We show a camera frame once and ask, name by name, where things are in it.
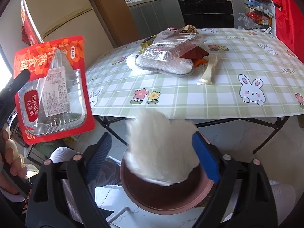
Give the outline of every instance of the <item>refrigerator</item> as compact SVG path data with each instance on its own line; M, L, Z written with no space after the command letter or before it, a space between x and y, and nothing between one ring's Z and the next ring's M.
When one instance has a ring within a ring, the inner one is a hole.
M29 20L38 37L54 39L83 36L86 69L113 49L89 0L24 0Z

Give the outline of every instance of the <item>white tiled floor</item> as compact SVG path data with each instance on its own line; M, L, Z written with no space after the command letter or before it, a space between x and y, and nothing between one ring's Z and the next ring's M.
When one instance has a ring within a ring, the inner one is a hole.
M263 119L274 123L275 119ZM120 121L111 128L126 139L126 125ZM249 162L254 158L261 160L271 180L292 185L297 200L304 191L304 132L299 128L297 117L291 117L285 126L256 155L252 151L273 131L273 129L246 121L233 121L199 129L200 132L216 145L222 153L229 153L239 161ZM94 144L106 130L96 123L94 131L84 134L75 149L83 152L87 146ZM110 156L121 160L126 149L119 140L112 136ZM96 189L96 203L99 207L114 210L117 213L123 207L130 208L114 224L125 227L151 228L188 228L192 227L203 209L191 210L176 215L157 215L146 212L129 200L122 187L106 186Z

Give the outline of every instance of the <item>metal table frame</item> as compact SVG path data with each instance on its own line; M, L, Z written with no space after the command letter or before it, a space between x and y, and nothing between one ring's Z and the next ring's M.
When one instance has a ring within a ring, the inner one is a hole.
M127 145L127 143L110 128L110 124L125 120L126 118L118 117L118 118L114 118L112 120L108 120L106 118L106 116L103 116L103 119L101 119L99 116L94 116L94 117L100 123L100 125L102 127L104 127L107 131L109 131L113 136L115 136L123 144ZM214 121L209 121L209 122L198 123L198 124L196 124L196 126L198 128L202 128L202 127L221 124L221 123L225 123L225 122L231 122L231 121L235 121L235 120L244 120L244 121L247 121L247 122L253 122L253 123L256 123L256 124L260 124L260 125L263 125L263 126L266 126L266 127L273 128L274 129L273 132L255 150L253 150L252 153L255 154L263 146L265 146L266 143L268 141L270 141L271 138L273 136L275 136L277 132L279 132L279 130L281 130L281 128L283 128L284 124L287 122L289 117L290 116L286 116L283 119L281 119L280 117L277 117L277 121L275 123L265 122L265 121L262 121L262 120L259 120L259 119L256 119L256 118L226 118L226 119L219 119L219 120L214 120Z

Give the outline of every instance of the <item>clear plastic tray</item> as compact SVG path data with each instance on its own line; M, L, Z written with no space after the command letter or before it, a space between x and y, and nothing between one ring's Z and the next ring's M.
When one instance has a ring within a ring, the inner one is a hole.
M171 61L204 43L204 35L196 33L174 33L171 36L147 47L143 58Z
M27 126L29 131L36 136L52 134L76 128L83 124L86 120L87 110L80 75L81 70L73 70L72 66L69 63L69 60L66 58L66 55L57 49L49 69L55 69L59 67L64 67L67 95L70 106L69 112L64 112L48 117L46 116L42 102L42 93L45 87L46 78L48 76L27 82L19 90L19 102L24 125ZM37 90L39 98L38 118L34 122L29 121L23 98L24 94L30 90Z

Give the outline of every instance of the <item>brown bowl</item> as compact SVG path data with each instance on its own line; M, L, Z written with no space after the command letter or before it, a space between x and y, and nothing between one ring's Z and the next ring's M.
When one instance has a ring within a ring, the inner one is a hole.
M140 208L155 214L176 214L198 205L209 193L213 181L208 179L201 165L194 168L188 178L163 187L146 182L121 162L120 179L127 196Z

